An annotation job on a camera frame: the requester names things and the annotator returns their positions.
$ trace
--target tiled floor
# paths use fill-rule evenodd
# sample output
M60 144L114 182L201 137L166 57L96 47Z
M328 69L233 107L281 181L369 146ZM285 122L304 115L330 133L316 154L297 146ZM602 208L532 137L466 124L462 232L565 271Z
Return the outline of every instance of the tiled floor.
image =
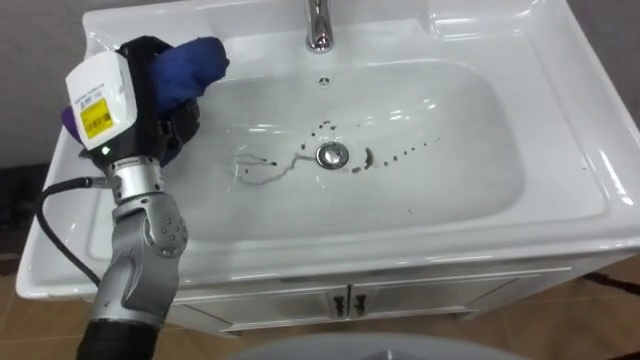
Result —
M604 272L640 281L640 257ZM13 277L0 278L0 359L73 359L88 305L18 298ZM245 332L223 339L165 329L158 360L221 359L265 341L318 332L404 332L464 339L532 359L602 360L640 350L640 298L583 280L572 281L474 320L423 316Z

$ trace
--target cabinet handle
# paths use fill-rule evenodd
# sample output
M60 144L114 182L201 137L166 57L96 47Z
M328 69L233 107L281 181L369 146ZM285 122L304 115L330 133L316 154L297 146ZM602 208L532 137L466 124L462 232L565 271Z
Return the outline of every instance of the cabinet handle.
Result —
M356 309L358 316L364 315L364 303L367 300L367 295L356 295L356 304L353 306Z
M335 296L333 302L336 303L336 316L344 317L344 296Z

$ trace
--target yellow label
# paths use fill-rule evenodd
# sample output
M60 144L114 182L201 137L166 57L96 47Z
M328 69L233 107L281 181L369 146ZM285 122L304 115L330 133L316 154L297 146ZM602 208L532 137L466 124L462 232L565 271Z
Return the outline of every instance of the yellow label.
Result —
M113 126L113 120L105 99L100 99L82 110L80 117L82 118L84 131L89 139Z

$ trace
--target chrome faucet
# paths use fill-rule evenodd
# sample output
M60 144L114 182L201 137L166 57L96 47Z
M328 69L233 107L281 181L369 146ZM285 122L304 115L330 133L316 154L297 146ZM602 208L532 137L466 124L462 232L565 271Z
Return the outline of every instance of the chrome faucet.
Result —
M307 49L316 54L329 52L333 47L331 29L331 0L304 0L307 15Z

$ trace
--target drain hole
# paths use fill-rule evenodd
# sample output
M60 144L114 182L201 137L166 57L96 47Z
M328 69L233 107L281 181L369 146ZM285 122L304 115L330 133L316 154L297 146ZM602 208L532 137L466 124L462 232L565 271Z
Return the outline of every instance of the drain hole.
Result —
M322 144L316 152L318 165L328 170L340 169L349 161L347 147L338 142Z
M331 84L331 80L326 76L323 76L320 78L320 80L318 80L318 85L320 85L321 87L327 87L330 84Z

